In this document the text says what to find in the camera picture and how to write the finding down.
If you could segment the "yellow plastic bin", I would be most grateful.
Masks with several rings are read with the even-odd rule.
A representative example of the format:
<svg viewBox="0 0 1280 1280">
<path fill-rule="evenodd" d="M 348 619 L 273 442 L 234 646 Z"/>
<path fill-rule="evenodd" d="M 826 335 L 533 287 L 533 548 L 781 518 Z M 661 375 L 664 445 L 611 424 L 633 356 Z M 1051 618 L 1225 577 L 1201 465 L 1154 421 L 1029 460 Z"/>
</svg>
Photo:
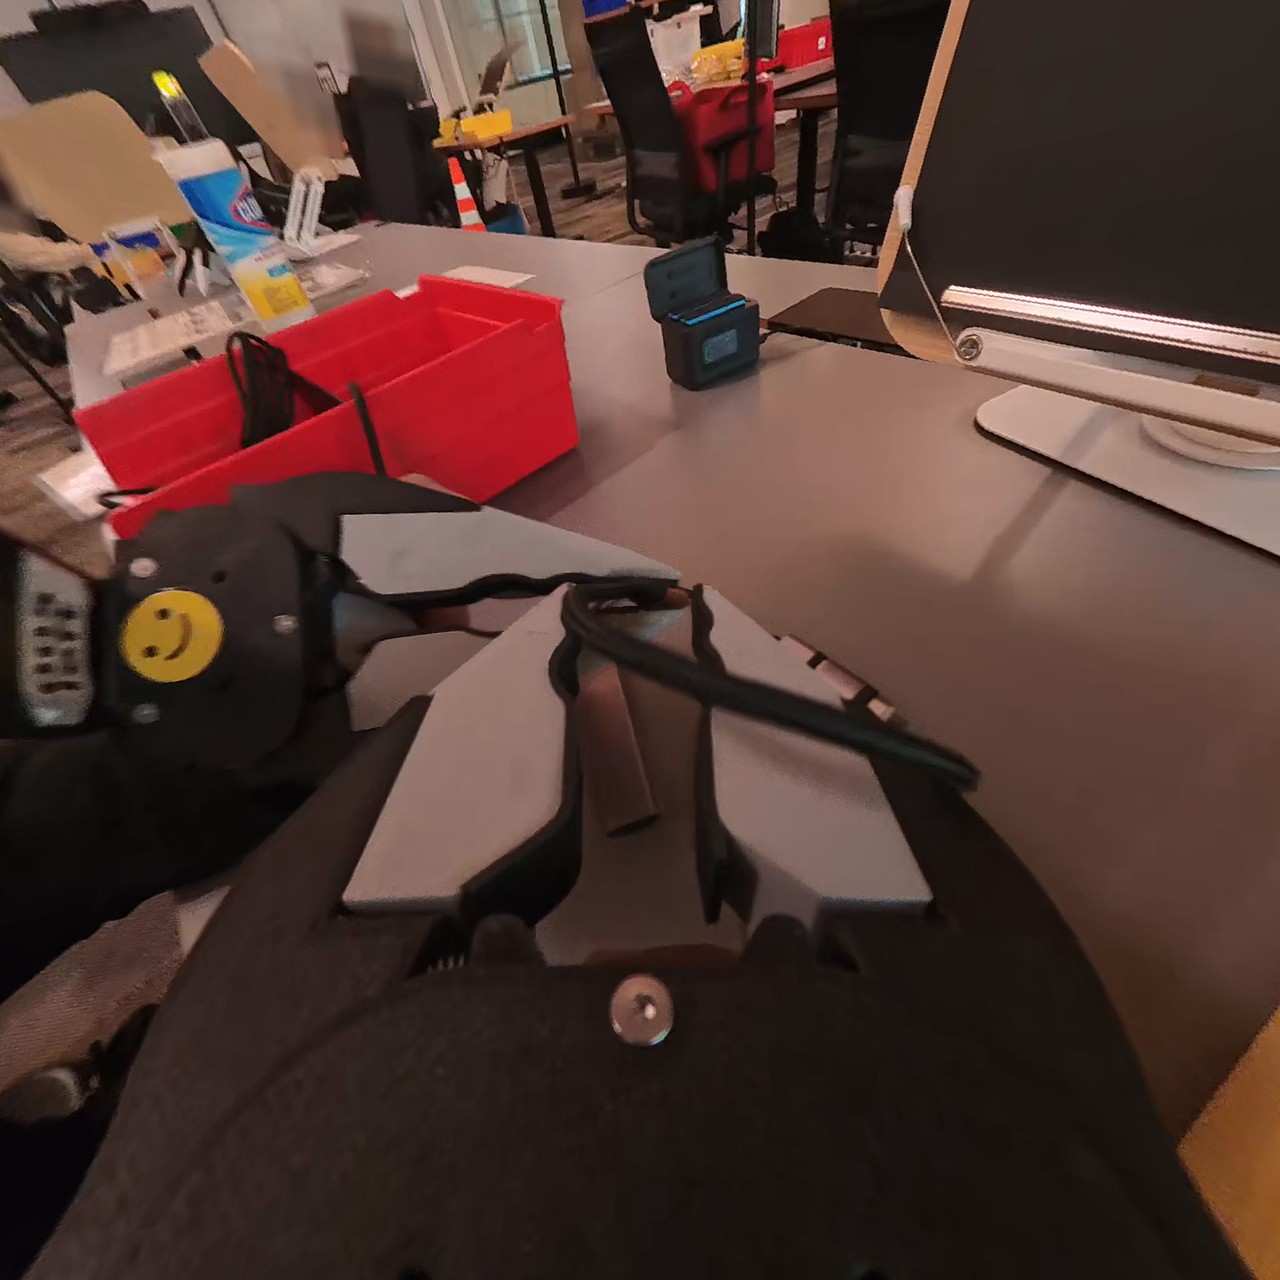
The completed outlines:
<svg viewBox="0 0 1280 1280">
<path fill-rule="evenodd" d="M 1278 1011 L 1209 1099 L 1179 1158 L 1254 1277 L 1278 1277 Z"/>
</svg>

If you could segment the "tan cardboard panel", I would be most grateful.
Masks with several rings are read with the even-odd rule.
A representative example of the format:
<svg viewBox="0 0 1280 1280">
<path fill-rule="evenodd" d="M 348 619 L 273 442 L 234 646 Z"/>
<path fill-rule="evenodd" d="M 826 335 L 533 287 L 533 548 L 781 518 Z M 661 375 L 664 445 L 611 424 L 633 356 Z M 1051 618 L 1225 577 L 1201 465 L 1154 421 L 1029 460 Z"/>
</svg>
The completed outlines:
<svg viewBox="0 0 1280 1280">
<path fill-rule="evenodd" d="M 3 176 L 21 208 L 86 246 L 133 222 L 191 219 L 147 135 L 99 90 L 3 120 Z"/>
</svg>

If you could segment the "disinfectant wipes canister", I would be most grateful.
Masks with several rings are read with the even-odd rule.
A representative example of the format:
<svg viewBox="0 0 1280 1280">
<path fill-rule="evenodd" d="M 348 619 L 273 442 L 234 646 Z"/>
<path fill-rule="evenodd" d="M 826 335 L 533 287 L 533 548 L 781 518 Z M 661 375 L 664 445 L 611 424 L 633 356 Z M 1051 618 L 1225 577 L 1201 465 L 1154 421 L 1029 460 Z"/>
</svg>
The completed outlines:
<svg viewBox="0 0 1280 1280">
<path fill-rule="evenodd" d="M 314 307 L 290 255 L 265 222 L 227 144 L 220 139 L 190 141 L 158 150 L 155 160 L 190 206 L 253 321 L 270 335 L 310 319 Z"/>
</svg>

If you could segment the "black floor lamp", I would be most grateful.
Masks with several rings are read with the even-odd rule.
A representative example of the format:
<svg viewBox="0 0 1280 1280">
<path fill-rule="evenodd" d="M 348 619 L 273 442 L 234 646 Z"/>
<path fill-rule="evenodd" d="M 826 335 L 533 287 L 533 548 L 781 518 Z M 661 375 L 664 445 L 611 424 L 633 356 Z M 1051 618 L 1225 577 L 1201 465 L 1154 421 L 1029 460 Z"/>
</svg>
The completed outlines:
<svg viewBox="0 0 1280 1280">
<path fill-rule="evenodd" d="M 593 197 L 599 197 L 596 179 L 582 176 L 582 171 L 580 171 L 580 160 L 577 160 L 573 135 L 571 135 L 571 115 L 567 109 L 567 93 L 564 93 L 564 82 L 561 82 L 561 60 L 558 60 L 553 30 L 552 30 L 549 2 L 537 2 L 537 8 L 539 8 L 539 21 L 540 21 L 543 41 L 547 41 L 549 71 L 552 71 L 552 83 L 553 83 L 557 103 L 558 103 L 558 111 L 561 111 L 561 131 L 564 131 L 564 144 L 567 144 L 567 158 L 569 158 L 569 171 L 571 171 L 571 182 L 561 188 L 561 197 L 564 199 L 593 199 Z"/>
</svg>

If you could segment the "black office chair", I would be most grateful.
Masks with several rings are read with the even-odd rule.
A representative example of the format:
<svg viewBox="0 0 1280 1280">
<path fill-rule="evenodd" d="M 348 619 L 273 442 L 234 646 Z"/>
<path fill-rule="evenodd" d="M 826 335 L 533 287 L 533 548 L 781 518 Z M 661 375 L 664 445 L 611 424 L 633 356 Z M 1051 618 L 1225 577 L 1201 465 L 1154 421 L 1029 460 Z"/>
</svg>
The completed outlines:
<svg viewBox="0 0 1280 1280">
<path fill-rule="evenodd" d="M 452 227 L 458 209 L 447 160 L 434 150 L 434 103 L 410 103 L 402 88 L 356 73 L 337 97 L 337 109 L 372 214 Z"/>
<path fill-rule="evenodd" d="M 633 232 L 657 249 L 677 249 L 715 235 L 725 249 L 745 232 L 739 213 L 776 195 L 776 176 L 757 175 L 754 127 L 748 127 L 745 182 L 720 175 L 712 195 L 695 193 L 688 175 L 682 130 L 668 98 L 642 8 L 625 8 L 587 25 L 587 42 L 604 85 L 625 151 L 625 214 Z"/>
<path fill-rule="evenodd" d="M 824 219 L 877 255 L 951 2 L 829 2 L 834 151 Z"/>
</svg>

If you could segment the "silver monitor stand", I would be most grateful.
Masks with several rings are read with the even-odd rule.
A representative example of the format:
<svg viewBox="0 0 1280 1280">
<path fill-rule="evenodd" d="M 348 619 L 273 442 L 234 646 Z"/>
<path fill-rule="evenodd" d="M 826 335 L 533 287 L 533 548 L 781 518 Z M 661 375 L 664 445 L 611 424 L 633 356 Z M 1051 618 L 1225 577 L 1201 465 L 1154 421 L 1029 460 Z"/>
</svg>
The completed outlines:
<svg viewBox="0 0 1280 1280">
<path fill-rule="evenodd" d="M 1278 440 L 1017 386 L 977 431 L 1020 456 L 1278 560 Z"/>
</svg>

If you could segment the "red plastic bin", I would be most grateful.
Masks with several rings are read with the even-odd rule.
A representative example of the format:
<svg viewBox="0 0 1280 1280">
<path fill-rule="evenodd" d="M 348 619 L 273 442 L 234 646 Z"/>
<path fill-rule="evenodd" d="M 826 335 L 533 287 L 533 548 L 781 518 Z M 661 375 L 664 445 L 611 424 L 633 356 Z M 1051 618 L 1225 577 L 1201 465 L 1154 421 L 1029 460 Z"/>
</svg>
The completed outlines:
<svg viewBox="0 0 1280 1280">
<path fill-rule="evenodd" d="M 487 502 L 580 445 L 561 298 L 447 276 L 347 302 L 267 342 L 289 359 L 292 424 L 246 445 L 224 352 L 76 410 L 122 490 L 119 539 L 232 489 L 316 474 L 428 475 Z M 377 456 L 361 427 L 361 395 Z"/>
</svg>

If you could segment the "black computer monitor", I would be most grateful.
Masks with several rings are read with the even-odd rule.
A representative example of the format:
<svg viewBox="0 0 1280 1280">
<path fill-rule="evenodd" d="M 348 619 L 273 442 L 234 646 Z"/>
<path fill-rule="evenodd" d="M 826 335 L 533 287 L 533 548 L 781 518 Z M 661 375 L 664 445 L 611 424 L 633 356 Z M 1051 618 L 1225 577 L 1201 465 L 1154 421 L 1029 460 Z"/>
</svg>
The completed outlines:
<svg viewBox="0 0 1280 1280">
<path fill-rule="evenodd" d="M 956 2 L 900 190 L 911 355 L 1278 445 L 1278 2 Z"/>
</svg>

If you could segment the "small yellow bin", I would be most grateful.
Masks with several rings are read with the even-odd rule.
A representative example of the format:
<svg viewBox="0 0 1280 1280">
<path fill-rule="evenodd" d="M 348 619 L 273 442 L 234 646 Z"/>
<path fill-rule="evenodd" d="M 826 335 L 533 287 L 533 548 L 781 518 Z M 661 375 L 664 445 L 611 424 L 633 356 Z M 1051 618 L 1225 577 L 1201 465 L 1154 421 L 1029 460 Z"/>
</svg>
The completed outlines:
<svg viewBox="0 0 1280 1280">
<path fill-rule="evenodd" d="M 434 137 L 434 150 L 485 150 L 495 146 L 502 137 L 513 131 L 511 109 L 483 109 L 470 116 L 444 116 L 439 120 L 439 135 Z"/>
</svg>

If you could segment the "printed paper sheet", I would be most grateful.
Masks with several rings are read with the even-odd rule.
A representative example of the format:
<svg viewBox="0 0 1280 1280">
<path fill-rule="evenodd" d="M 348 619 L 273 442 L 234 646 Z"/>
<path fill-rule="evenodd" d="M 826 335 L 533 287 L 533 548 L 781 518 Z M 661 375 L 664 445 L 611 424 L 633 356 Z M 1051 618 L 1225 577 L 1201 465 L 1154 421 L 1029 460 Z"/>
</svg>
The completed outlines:
<svg viewBox="0 0 1280 1280">
<path fill-rule="evenodd" d="M 103 352 L 107 378 L 131 378 L 141 370 L 177 359 L 186 348 L 223 340 L 234 330 L 234 317 L 220 302 L 150 319 L 114 335 Z"/>
</svg>

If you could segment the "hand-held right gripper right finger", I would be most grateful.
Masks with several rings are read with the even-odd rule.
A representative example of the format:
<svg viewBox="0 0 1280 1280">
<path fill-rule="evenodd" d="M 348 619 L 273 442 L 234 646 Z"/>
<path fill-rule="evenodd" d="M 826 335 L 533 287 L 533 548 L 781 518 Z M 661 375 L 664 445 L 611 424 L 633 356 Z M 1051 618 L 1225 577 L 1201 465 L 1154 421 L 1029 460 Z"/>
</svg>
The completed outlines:
<svg viewBox="0 0 1280 1280">
<path fill-rule="evenodd" d="M 722 908 L 754 932 L 769 915 L 815 925 L 932 900 L 873 763 L 841 743 L 710 706 L 693 786 L 709 923 Z"/>
</svg>

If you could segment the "dark flat desk panel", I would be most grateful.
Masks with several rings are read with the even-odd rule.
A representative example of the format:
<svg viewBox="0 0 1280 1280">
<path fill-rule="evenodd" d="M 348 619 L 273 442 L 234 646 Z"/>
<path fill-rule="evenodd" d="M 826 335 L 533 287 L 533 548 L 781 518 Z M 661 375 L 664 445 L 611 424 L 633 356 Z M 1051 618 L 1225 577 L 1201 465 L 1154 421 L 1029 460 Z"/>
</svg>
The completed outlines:
<svg viewBox="0 0 1280 1280">
<path fill-rule="evenodd" d="M 826 287 L 801 302 L 776 311 L 762 323 L 800 340 L 869 348 L 906 356 L 908 352 L 891 336 L 881 298 L 873 290 Z"/>
</svg>

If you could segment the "white folding stand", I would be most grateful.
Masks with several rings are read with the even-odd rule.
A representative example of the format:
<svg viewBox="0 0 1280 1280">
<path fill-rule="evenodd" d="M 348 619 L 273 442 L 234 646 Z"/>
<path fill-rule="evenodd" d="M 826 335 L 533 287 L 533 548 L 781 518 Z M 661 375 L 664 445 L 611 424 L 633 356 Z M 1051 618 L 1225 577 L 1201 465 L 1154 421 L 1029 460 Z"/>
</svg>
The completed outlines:
<svg viewBox="0 0 1280 1280">
<path fill-rule="evenodd" d="M 361 179 L 333 165 L 299 166 L 290 176 L 284 214 L 284 246 L 292 260 L 310 260 L 343 246 L 363 213 Z"/>
</svg>

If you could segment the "red tote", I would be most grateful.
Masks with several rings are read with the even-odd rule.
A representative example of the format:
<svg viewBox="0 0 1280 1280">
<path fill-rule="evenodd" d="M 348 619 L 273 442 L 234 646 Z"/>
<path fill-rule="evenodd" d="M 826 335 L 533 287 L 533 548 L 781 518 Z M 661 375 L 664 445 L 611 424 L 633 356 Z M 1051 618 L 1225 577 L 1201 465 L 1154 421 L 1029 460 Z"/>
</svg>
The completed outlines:
<svg viewBox="0 0 1280 1280">
<path fill-rule="evenodd" d="M 728 184 L 745 182 L 748 127 L 754 127 L 754 171 L 773 171 L 773 82 L 757 78 L 748 102 L 745 82 L 722 82 L 693 88 L 685 82 L 668 85 L 668 98 L 682 130 L 688 175 L 695 193 L 712 195 L 720 175 Z"/>
</svg>

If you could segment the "black usb-c cable orange plugs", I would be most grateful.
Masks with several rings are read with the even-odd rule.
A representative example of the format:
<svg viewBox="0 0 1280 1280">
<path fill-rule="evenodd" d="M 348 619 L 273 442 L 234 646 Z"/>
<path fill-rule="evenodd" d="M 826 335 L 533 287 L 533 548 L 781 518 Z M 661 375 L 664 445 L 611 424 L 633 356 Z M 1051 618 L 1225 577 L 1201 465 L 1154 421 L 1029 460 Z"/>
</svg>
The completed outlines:
<svg viewBox="0 0 1280 1280">
<path fill-rule="evenodd" d="M 908 728 L 892 728 L 876 718 L 833 709 L 810 695 L 712 671 L 710 666 L 688 661 L 644 638 L 615 631 L 606 619 L 602 619 L 602 605 L 611 599 L 630 599 L 647 609 L 657 608 L 663 588 L 657 579 L 569 585 L 561 601 L 567 636 L 610 657 L 619 668 L 671 689 L 704 709 L 720 709 L 815 741 L 838 743 L 865 758 L 908 763 L 960 792 L 979 786 L 982 771 L 968 758 Z"/>
</svg>

